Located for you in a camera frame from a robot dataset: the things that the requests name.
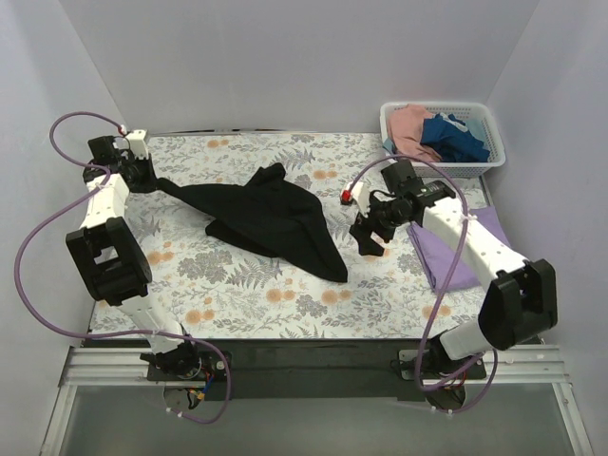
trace white wall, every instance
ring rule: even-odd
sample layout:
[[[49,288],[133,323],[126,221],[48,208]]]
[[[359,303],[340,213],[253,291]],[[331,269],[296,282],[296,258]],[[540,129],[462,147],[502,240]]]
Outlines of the white wall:
[[[484,102],[538,0],[61,0],[130,124],[378,131]]]
[[[489,179],[515,247],[558,274],[560,343],[597,455],[608,454],[608,3],[541,0],[492,91],[507,164]]]
[[[59,115],[91,109],[119,112],[57,0],[0,0],[0,452],[38,454],[57,396],[69,341],[38,325],[14,291],[12,262],[27,230],[84,193],[81,170],[48,143]],[[83,140],[112,130],[75,120],[58,136],[81,160]],[[83,211],[53,223],[25,258],[26,290],[51,321],[85,330],[92,309],[65,246]]]

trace pink cloth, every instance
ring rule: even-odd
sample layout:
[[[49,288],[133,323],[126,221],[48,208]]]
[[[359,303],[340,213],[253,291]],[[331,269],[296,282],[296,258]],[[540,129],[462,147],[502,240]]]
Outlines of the pink cloth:
[[[425,119],[435,115],[419,104],[408,104],[397,109],[389,117],[389,137],[397,151],[429,162],[440,162],[441,156],[427,145],[421,145],[422,128]]]

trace gray floor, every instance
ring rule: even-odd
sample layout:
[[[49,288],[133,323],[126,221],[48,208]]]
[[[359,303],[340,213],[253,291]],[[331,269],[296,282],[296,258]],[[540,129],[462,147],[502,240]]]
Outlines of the gray floor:
[[[467,389],[472,397],[479,387]],[[219,403],[201,404],[211,416]],[[452,419],[393,399],[238,400],[205,427],[164,411],[162,389],[80,387],[71,455],[570,455],[551,385],[495,385]]]

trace blue cloth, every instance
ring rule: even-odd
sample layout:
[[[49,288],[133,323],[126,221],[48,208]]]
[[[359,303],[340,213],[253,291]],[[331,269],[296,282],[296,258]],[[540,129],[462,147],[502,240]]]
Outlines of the blue cloth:
[[[454,122],[465,124],[453,114],[448,117]],[[442,162],[487,162],[490,156],[484,149],[484,142],[475,139],[470,131],[461,131],[444,121],[441,114],[425,119],[420,144],[432,147],[441,155]]]

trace folded purple towel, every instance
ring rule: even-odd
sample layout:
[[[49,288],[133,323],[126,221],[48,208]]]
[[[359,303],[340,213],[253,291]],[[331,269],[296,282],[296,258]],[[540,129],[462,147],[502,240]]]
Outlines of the folded purple towel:
[[[492,233],[504,245],[510,247],[510,244],[504,235],[501,223],[498,220],[494,206],[488,206],[483,209],[473,209],[470,212],[477,216],[477,221],[479,221],[487,231]],[[430,285],[430,288],[436,292],[439,287],[444,284],[444,280],[446,280],[447,270],[454,258],[454,252],[445,242],[416,223],[412,223],[407,231],[411,243],[420,258],[425,274],[427,275],[428,284]],[[458,266],[456,266],[456,271],[449,282],[447,290],[451,292],[453,290],[471,288],[476,285],[479,285],[479,280],[477,280],[477,277],[470,268],[460,261]]]

